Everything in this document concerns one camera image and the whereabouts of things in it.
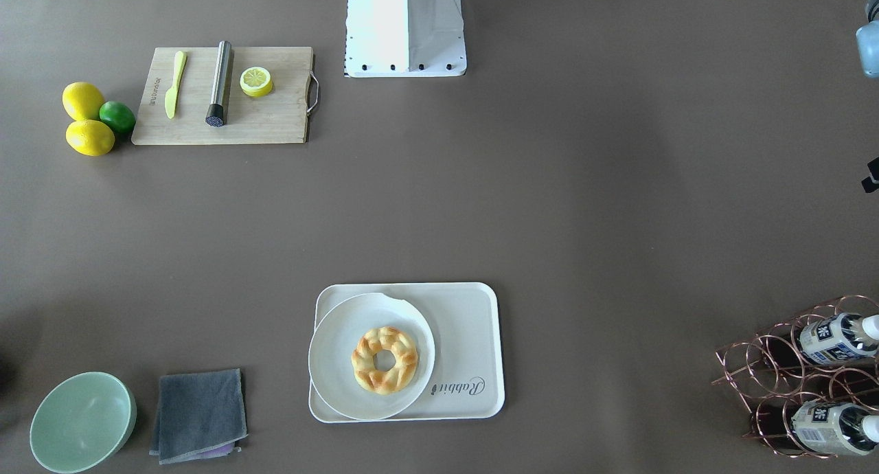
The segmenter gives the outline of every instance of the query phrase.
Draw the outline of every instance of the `donut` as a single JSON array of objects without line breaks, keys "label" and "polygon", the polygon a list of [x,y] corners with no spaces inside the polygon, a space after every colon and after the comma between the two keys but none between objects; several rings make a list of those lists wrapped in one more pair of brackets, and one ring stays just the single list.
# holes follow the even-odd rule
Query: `donut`
[{"label": "donut", "polygon": [[[376,369],[376,353],[383,350],[393,353],[396,362],[387,371]],[[418,350],[415,340],[393,326],[383,326],[367,331],[351,354],[354,378],[364,390],[379,395],[389,395],[404,389],[418,367]]]}]

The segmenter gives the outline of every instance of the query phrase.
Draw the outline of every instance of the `lemon slice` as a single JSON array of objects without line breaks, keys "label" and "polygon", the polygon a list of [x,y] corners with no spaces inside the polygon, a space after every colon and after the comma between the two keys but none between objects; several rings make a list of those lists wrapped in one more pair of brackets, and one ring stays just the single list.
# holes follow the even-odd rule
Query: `lemon slice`
[{"label": "lemon slice", "polygon": [[272,74],[263,67],[251,67],[241,73],[241,89],[252,98],[268,95],[272,92]]}]

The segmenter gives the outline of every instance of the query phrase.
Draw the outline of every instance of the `wine rack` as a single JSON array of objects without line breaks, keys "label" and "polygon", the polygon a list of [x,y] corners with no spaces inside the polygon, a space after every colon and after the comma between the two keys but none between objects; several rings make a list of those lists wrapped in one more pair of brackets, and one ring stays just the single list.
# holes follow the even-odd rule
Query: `wine rack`
[{"label": "wine rack", "polygon": [[832,458],[806,449],[791,432],[789,418],[800,405],[810,400],[851,402],[879,414],[877,359],[815,365],[793,343],[806,325],[841,312],[867,317],[879,314],[879,303],[864,295],[844,295],[717,349],[723,376],[712,384],[732,387],[750,413],[751,430],[744,438],[789,458]]}]

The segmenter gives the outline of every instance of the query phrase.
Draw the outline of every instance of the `white tray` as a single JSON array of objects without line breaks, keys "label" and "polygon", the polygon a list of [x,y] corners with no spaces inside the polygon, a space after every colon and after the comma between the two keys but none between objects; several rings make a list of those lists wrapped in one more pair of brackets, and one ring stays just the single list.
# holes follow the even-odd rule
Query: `white tray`
[{"label": "white tray", "polygon": [[311,415],[324,423],[351,423],[475,420],[500,411],[505,392],[497,296],[492,287],[479,282],[332,285],[317,296],[315,327],[339,302],[371,292],[404,299],[424,315],[436,342],[433,375],[412,405],[378,421],[338,414],[309,383]]}]

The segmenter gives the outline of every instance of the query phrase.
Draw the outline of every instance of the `wooden cutting board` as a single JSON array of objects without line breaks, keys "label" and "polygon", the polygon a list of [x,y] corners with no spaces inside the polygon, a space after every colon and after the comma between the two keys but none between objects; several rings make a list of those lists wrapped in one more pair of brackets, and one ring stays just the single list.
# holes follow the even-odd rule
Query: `wooden cutting board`
[{"label": "wooden cutting board", "polygon": [[[164,96],[173,83],[174,54],[186,52],[186,66],[176,99],[176,114],[165,114]],[[305,142],[308,135],[308,88],[314,51],[310,46],[232,48],[226,124],[205,123],[214,85],[217,48],[156,48],[131,142],[137,145],[269,144]],[[261,98],[245,95],[239,85],[248,67],[264,67],[274,89]]]}]

